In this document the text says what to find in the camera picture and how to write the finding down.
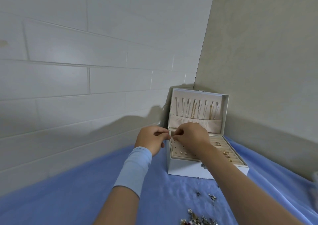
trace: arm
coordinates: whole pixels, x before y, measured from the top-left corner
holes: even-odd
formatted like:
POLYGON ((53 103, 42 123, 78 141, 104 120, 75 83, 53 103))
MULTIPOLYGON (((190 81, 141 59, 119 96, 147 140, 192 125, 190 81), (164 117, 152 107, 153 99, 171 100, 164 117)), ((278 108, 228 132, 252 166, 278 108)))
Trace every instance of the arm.
POLYGON ((131 152, 93 225, 133 225, 136 221, 143 179, 151 159, 163 141, 170 139, 169 131, 162 127, 145 127, 138 134, 131 152))
POLYGON ((239 224, 303 224, 213 147, 208 132, 198 123, 182 124, 173 139, 196 154, 208 168, 239 224))

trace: beige wall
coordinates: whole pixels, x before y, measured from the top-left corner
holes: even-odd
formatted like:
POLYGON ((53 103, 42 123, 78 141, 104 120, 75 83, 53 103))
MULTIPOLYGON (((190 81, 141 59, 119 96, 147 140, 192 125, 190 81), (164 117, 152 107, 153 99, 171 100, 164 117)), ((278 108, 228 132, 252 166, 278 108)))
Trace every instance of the beige wall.
POLYGON ((213 0, 194 89, 230 95, 226 135, 318 170, 318 0, 213 0))

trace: left hand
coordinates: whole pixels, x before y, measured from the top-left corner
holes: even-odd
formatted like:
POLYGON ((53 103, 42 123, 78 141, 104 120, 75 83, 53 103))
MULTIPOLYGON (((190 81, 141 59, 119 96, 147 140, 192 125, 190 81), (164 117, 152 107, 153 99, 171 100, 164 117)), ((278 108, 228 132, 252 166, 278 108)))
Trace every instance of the left hand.
POLYGON ((155 156, 164 147, 164 140, 171 139, 169 131, 159 126, 148 126, 140 130, 135 143, 136 147, 145 147, 155 156))

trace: white wall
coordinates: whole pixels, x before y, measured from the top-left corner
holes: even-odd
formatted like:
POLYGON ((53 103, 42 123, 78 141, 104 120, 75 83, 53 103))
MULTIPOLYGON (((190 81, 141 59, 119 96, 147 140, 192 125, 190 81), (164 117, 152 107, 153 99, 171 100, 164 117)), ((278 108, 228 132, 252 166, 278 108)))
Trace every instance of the white wall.
POLYGON ((213 0, 195 89, 229 94, 225 133, 318 170, 318 0, 213 0))
POLYGON ((163 124, 170 88, 193 87, 211 3, 0 0, 0 195, 163 124))

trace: jewelry box lid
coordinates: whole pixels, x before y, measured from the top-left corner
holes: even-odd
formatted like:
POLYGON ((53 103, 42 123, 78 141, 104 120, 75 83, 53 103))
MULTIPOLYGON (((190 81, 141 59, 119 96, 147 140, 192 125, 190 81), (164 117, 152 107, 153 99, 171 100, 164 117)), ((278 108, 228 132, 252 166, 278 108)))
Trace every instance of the jewelry box lid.
POLYGON ((209 134, 224 135, 229 95, 174 88, 172 91, 168 129, 187 122, 197 122, 209 134))

